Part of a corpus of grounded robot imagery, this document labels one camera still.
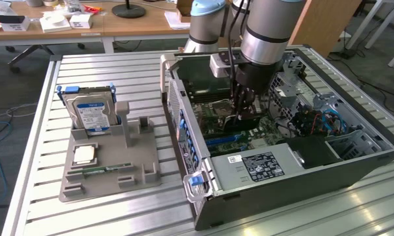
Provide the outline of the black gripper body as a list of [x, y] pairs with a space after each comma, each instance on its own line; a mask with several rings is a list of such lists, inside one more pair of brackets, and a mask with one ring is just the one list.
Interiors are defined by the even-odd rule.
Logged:
[[263, 94], [267, 91], [276, 70], [277, 63], [269, 65], [239, 64], [235, 81], [244, 88], [252, 90], [256, 95]]

